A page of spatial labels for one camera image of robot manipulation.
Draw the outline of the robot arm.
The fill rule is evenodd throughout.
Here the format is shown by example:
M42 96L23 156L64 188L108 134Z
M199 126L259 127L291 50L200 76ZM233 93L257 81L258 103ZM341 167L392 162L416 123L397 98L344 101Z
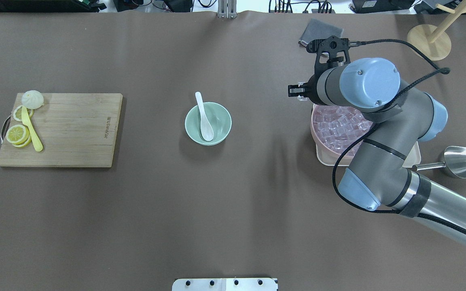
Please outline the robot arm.
M466 245L466 198L403 166L416 142L429 141L447 124L446 107L416 85L436 74L449 74L418 48L399 39L434 71L412 83L403 81L391 61L362 58L351 61L348 50L373 41L350 41L331 36L306 46L316 54L314 74L306 83L288 86L289 97L316 105L352 107L373 123L348 146L360 147L335 193L350 206L369 213L397 214L421 223Z

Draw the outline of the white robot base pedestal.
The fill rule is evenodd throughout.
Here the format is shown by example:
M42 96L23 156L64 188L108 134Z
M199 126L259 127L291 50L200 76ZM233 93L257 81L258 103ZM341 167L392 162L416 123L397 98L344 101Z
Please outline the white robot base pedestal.
M278 291L276 278L179 278L172 291Z

